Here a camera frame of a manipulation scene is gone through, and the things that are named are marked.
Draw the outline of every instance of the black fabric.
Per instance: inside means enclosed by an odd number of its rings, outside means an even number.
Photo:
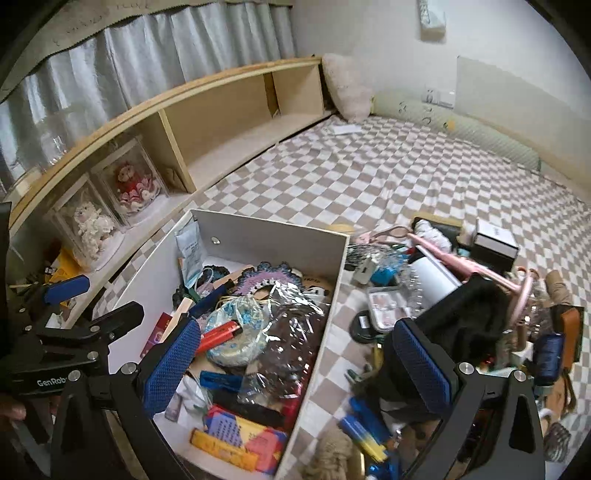
[[[415,324],[454,364],[478,365],[495,354],[508,305],[508,296],[495,283],[473,275],[420,315]],[[421,421],[428,415],[427,408],[389,340],[390,335],[384,342],[384,364],[372,382],[373,392],[387,401],[407,403],[398,413],[404,412],[405,420]],[[398,419],[395,412],[390,415]]]
[[[479,365],[495,354],[508,306],[508,296],[494,282],[472,275],[415,323],[455,363]]]

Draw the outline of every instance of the pillow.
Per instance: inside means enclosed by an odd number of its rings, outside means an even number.
[[[401,90],[377,93],[372,113],[426,125],[436,132],[468,140],[530,170],[540,171],[540,156],[532,148],[474,118],[459,115],[449,108],[422,103]]]
[[[353,58],[334,53],[322,56],[326,86],[339,113],[349,122],[361,122],[371,110],[371,90],[361,84]]]

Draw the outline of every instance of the storage box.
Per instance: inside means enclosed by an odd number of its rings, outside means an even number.
[[[109,370],[115,372],[126,362],[139,362],[142,349],[160,315],[163,312],[172,312],[172,295],[181,283],[174,234],[191,217],[199,223],[206,250],[205,265],[222,265],[235,271],[247,264],[258,265],[262,261],[268,261],[272,265],[279,265],[285,261],[305,275],[325,278],[330,283],[333,299],[316,366],[310,379],[310,384],[314,384],[339,294],[348,237],[341,233],[204,210],[187,212],[172,227],[120,296],[115,308],[135,300],[144,307],[144,321],[110,345]],[[302,406],[306,404],[309,394],[310,390],[306,393]],[[299,421],[298,417],[295,429],[298,428]],[[192,446],[191,428],[169,421],[163,414],[157,414],[154,422],[176,454],[213,475],[228,480],[272,478],[264,473],[241,470]],[[286,452],[290,451],[294,438],[295,436],[288,441]]]
[[[519,253],[513,234],[481,219],[476,220],[470,257],[497,273],[511,271]]]
[[[156,214],[168,191],[139,137],[128,141],[91,169],[121,219],[137,225]]]
[[[123,241],[123,225],[90,181],[81,176],[49,211],[78,264],[85,271],[100,270]]]

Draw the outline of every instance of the leather strap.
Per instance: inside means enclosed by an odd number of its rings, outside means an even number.
[[[562,350],[562,368],[570,372],[574,362],[574,352],[579,340],[581,317],[577,309],[569,309],[561,316],[564,325],[564,348]]]
[[[564,417],[567,413],[572,413],[577,409],[577,395],[574,394],[573,383],[570,381],[570,375],[566,370],[562,370],[562,377],[566,389],[564,408],[561,415],[561,417]]]

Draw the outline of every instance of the blue gripper pad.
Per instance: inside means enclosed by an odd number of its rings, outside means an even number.
[[[57,305],[63,301],[86,293],[90,288],[90,280],[84,275],[78,275],[53,285],[47,286],[43,301],[48,305]]]
[[[166,410],[201,342],[199,324],[195,320],[187,318],[184,319],[184,322],[186,322],[184,327],[179,322],[165,342],[154,345],[140,363],[141,371],[144,360],[150,362],[154,358],[150,354],[162,351],[157,347],[165,347],[160,361],[155,364],[143,382],[144,410],[150,418],[154,414]]]
[[[392,341],[427,410],[443,415],[452,404],[447,378],[403,321],[399,320],[394,325]]]

